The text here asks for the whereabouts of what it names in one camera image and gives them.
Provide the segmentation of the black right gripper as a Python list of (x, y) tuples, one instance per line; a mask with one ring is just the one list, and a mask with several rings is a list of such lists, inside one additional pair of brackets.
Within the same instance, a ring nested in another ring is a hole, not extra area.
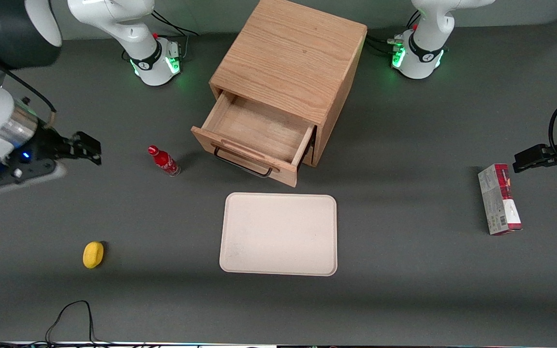
[(18, 162), (21, 164), (44, 165), (47, 161), (56, 166), (62, 159), (90, 160), (95, 165), (102, 164), (101, 143), (85, 132), (74, 134), (74, 146), (70, 139), (62, 137), (46, 123), (38, 123), (34, 135), (18, 149)]

